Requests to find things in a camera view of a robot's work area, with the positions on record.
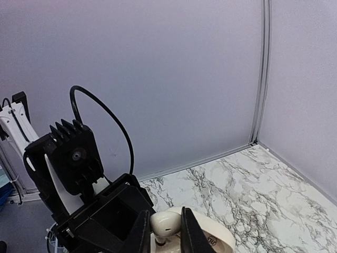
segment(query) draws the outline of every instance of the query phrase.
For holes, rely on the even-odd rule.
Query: gray wall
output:
[[[1,97],[27,93],[38,135],[60,118],[73,118],[68,91],[78,84],[125,125],[138,176],[247,144],[260,67],[260,0],[2,5]],[[78,100],[107,176],[128,171],[117,126],[92,101],[80,94]],[[33,188],[21,161],[7,153]]]
[[[337,200],[337,2],[272,1],[260,141]]]

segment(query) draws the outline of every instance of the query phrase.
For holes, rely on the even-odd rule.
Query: marble countertop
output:
[[[337,252],[337,207],[259,145],[141,185],[157,211],[187,206],[224,224],[237,253]]]

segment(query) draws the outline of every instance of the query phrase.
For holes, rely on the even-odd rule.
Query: screw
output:
[[[81,155],[81,152],[76,151],[75,153],[73,153],[73,160],[78,161],[79,159],[81,159]]]

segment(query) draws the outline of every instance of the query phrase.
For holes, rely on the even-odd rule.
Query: black cable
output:
[[[99,98],[97,98],[94,94],[92,94],[90,91],[86,90],[85,88],[75,85],[70,89],[70,102],[72,104],[72,109],[75,115],[75,119],[80,121],[80,123],[82,122],[81,116],[80,116],[80,112],[78,111],[78,107],[77,107],[77,103],[76,103],[76,98],[75,98],[75,91],[80,91],[84,94],[86,94],[89,98],[91,98],[92,100],[94,100],[97,104],[99,104],[113,119],[114,121],[117,123],[117,125],[120,127],[120,129],[122,130],[127,145],[128,145],[128,149],[130,152],[130,171],[129,173],[132,174],[133,173],[133,167],[134,167],[134,153],[133,153],[133,148],[132,148],[132,143],[130,140],[130,137],[127,134],[127,131],[125,130],[125,127],[123,126],[123,124],[119,121],[119,119],[116,117],[116,115],[101,101],[99,100]]]
[[[13,181],[12,181],[12,184],[14,185],[15,190],[17,191],[17,194],[19,195],[19,203],[18,203],[18,205],[21,206],[23,202],[22,202],[21,194],[20,194],[20,192],[19,192],[19,188],[17,187],[16,182],[13,182]]]
[[[51,235],[51,233],[52,233],[51,231],[48,232],[47,239],[46,239],[46,242],[47,242],[47,252],[48,253],[51,253],[51,249],[49,247],[49,236]]]
[[[23,138],[25,138],[25,141],[26,141],[26,142],[29,142],[29,139],[27,138],[25,132],[23,131],[23,129],[22,129],[22,127],[21,127],[19,121],[17,120],[17,117],[16,117],[16,115],[15,115],[15,113],[14,113],[14,111],[13,111],[13,108],[12,108],[11,102],[9,101],[8,98],[4,98],[3,101],[2,101],[2,107],[4,107],[5,102],[7,102],[9,108],[11,108],[10,113],[13,115],[13,118],[14,118],[14,120],[15,120],[15,123],[16,123],[16,125],[19,127],[19,130],[20,130],[20,132],[21,132]]]
[[[8,106],[9,106],[10,108],[12,108],[11,102],[10,102],[10,100],[9,100],[8,98],[4,98],[4,99],[3,99],[3,101],[2,101],[2,107],[5,106],[5,102],[7,102],[7,103],[8,103]]]

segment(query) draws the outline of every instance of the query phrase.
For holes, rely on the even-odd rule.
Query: blue object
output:
[[[5,202],[9,195],[11,195],[12,191],[13,186],[11,185],[11,183],[8,183],[0,188],[0,212],[4,208]]]

